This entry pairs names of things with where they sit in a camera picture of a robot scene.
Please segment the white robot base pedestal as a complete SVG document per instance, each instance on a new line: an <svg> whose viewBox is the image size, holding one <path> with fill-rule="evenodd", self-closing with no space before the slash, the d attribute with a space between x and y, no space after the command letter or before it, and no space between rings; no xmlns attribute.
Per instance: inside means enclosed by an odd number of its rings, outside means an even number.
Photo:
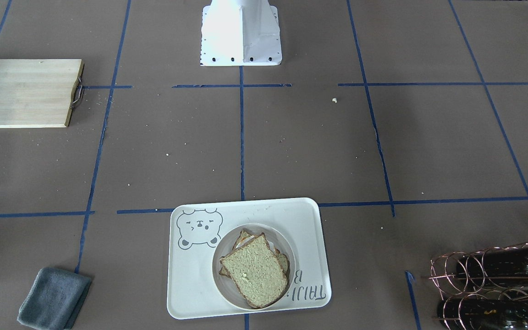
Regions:
<svg viewBox="0 0 528 330"><path fill-rule="evenodd" d="M203 7L201 66L277 66L282 59L278 10L267 0L213 0Z"/></svg>

